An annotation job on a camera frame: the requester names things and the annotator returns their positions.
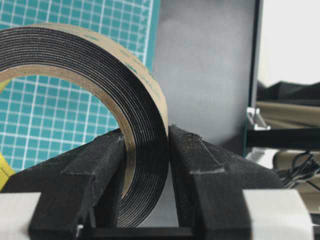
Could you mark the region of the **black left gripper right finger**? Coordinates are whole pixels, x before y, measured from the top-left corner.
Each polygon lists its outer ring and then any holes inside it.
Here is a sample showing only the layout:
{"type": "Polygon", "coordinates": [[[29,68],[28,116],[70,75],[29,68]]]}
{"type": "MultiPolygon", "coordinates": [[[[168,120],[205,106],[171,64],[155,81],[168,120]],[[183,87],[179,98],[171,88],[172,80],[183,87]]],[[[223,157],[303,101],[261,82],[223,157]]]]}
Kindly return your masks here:
{"type": "Polygon", "coordinates": [[[180,227],[196,240],[249,240],[244,189],[282,189],[271,169],[171,125],[170,165],[180,227]]]}

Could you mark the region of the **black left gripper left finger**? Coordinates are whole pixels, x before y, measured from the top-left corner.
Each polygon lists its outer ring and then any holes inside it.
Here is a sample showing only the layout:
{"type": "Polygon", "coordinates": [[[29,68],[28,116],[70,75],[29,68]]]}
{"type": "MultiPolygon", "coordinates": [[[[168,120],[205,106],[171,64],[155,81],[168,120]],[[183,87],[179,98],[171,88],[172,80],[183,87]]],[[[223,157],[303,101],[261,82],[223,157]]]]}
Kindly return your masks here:
{"type": "Polygon", "coordinates": [[[125,159],[117,129],[13,174],[0,192],[1,239],[74,240],[80,227],[116,227],[125,159]]]}

